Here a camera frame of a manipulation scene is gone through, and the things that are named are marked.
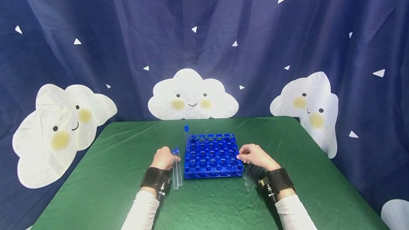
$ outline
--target yellow cheek blush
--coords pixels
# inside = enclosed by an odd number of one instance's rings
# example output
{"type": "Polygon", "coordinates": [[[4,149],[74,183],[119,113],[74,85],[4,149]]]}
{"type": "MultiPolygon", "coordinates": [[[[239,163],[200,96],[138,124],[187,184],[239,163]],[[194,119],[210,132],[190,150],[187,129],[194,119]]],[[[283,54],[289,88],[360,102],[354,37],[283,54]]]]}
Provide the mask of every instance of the yellow cheek blush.
{"type": "Polygon", "coordinates": [[[70,143],[70,135],[67,131],[57,131],[51,138],[51,148],[53,150],[63,150],[70,143]]]}
{"type": "Polygon", "coordinates": [[[298,96],[293,100],[293,106],[299,109],[304,109],[306,107],[306,104],[306,99],[301,96],[298,96]]]}
{"type": "Polygon", "coordinates": [[[81,109],[78,112],[79,121],[83,123],[90,122],[92,119],[92,113],[88,109],[81,109]]]}
{"type": "Polygon", "coordinates": [[[310,116],[310,124],[313,128],[324,127],[324,118],[319,113],[312,113],[310,116]]]}
{"type": "Polygon", "coordinates": [[[174,99],[170,102],[170,106],[175,110],[182,110],[185,107],[185,102],[181,99],[174,99]]]}
{"type": "Polygon", "coordinates": [[[209,99],[202,99],[200,101],[200,106],[204,109],[210,109],[212,107],[212,102],[209,99]]]}

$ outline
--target smiling cloud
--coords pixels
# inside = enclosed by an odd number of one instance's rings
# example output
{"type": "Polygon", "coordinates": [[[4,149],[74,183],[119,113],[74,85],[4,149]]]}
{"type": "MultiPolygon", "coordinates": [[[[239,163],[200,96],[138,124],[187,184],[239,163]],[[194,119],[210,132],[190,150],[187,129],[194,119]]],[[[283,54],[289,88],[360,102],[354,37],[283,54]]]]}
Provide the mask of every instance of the smiling cloud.
{"type": "Polygon", "coordinates": [[[271,114],[299,117],[302,127],[328,155],[337,154],[335,124],[338,116],[338,97],[331,93],[331,85],[324,72],[293,80],[270,104],[271,114]]]}
{"type": "Polygon", "coordinates": [[[215,119],[234,116],[239,104],[216,79],[202,79],[193,69],[181,69],[153,87],[148,109],[162,120],[215,119]]]}
{"type": "Polygon", "coordinates": [[[105,95],[83,85],[63,90],[43,85],[36,98],[36,110],[20,124],[13,136],[19,156],[17,173],[28,188],[40,188],[59,179],[71,165],[77,151],[89,147],[97,126],[117,112],[105,95]]]}
{"type": "Polygon", "coordinates": [[[307,107],[307,99],[314,91],[331,92],[330,81],[324,72],[315,72],[286,84],[281,95],[270,104],[271,114],[301,117],[307,107]]]}

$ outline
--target black wrist strap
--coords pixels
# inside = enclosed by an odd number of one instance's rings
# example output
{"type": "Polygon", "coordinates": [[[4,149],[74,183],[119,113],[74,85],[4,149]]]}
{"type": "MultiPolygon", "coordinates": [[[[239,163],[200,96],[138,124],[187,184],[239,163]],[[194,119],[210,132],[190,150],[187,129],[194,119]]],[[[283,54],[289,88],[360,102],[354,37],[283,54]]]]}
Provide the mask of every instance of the black wrist strap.
{"type": "Polygon", "coordinates": [[[269,180],[272,192],[275,195],[286,188],[293,188],[295,191],[294,184],[284,168],[280,168],[274,171],[267,171],[267,178],[269,180]]]}
{"type": "Polygon", "coordinates": [[[168,185],[169,181],[169,177],[166,176],[164,170],[149,167],[145,172],[145,176],[143,176],[141,187],[152,187],[158,192],[161,186],[164,183],[168,185]]]}

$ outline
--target left hand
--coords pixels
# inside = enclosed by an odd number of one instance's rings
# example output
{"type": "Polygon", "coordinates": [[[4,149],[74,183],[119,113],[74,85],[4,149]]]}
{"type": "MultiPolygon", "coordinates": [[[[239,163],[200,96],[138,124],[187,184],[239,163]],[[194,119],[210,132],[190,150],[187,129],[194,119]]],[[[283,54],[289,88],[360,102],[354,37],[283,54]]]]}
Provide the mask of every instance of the left hand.
{"type": "Polygon", "coordinates": [[[172,155],[169,147],[162,147],[156,151],[150,167],[155,167],[161,170],[170,170],[173,162],[180,162],[180,157],[172,155]]]}

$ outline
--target finger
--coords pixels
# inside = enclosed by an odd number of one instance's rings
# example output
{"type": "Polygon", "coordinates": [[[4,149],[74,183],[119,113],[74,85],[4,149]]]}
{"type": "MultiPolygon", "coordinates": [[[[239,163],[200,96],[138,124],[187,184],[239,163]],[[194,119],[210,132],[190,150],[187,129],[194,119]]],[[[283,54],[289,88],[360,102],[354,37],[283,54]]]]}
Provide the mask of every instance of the finger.
{"type": "Polygon", "coordinates": [[[250,162],[250,154],[241,154],[236,156],[237,159],[242,160],[243,162],[250,162]]]}
{"type": "Polygon", "coordinates": [[[250,148],[253,144],[245,144],[240,147],[239,154],[243,154],[245,151],[250,151],[250,148]]]}

